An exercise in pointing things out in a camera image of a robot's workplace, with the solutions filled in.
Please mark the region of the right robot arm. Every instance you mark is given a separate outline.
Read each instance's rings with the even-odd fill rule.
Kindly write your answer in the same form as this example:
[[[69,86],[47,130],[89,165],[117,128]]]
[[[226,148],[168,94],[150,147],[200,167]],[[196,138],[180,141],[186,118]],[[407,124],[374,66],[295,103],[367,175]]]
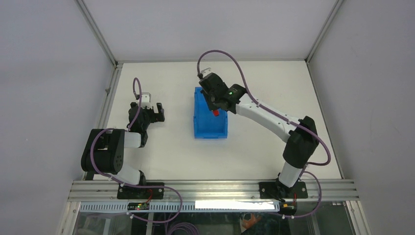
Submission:
[[[311,117],[294,119],[292,116],[278,117],[274,110],[265,110],[257,100],[252,100],[247,89],[238,84],[228,87],[215,73],[198,74],[199,84],[208,108],[231,112],[246,117],[276,134],[284,143],[284,165],[276,179],[276,191],[281,198],[289,198],[295,193],[306,163],[319,145],[317,130]]]

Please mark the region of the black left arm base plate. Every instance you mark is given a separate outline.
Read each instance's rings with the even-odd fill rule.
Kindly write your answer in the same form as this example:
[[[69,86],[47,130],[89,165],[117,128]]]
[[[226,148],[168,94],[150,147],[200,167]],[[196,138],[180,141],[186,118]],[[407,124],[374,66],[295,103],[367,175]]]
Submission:
[[[125,200],[147,200],[149,198],[156,200],[163,199],[163,182],[149,182],[147,183],[147,186],[151,186],[151,188],[134,188],[119,185],[116,198]]]

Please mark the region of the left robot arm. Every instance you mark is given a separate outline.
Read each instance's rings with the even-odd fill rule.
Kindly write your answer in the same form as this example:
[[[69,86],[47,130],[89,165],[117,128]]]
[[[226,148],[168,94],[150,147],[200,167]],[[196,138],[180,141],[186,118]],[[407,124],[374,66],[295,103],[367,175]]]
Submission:
[[[84,172],[100,174],[128,186],[128,192],[136,199],[147,194],[148,184],[144,173],[124,161],[126,148],[143,148],[148,140],[150,124],[164,122],[164,108],[156,104],[157,111],[150,103],[130,104],[127,130],[108,128],[92,129],[81,157]]]

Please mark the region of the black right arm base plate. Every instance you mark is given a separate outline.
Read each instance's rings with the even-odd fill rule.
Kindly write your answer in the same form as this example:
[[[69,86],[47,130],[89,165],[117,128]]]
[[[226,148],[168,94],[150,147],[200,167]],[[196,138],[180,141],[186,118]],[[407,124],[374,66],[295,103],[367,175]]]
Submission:
[[[261,199],[306,199],[308,192],[305,182],[296,182],[291,188],[277,182],[259,182]]]

